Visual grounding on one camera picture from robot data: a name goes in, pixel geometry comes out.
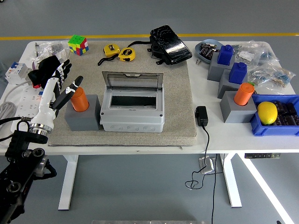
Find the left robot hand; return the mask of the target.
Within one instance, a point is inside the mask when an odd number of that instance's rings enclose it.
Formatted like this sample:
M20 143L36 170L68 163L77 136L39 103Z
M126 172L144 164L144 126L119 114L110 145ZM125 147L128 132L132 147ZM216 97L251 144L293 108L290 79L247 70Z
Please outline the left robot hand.
M62 85L70 68L71 63L68 59L60 64L48 79L39 104L39 111L29 126L31 132L44 130L50 133L54 128L53 120L57 117L57 112L72 98L83 81L83 77L78 76L70 86L62 91Z

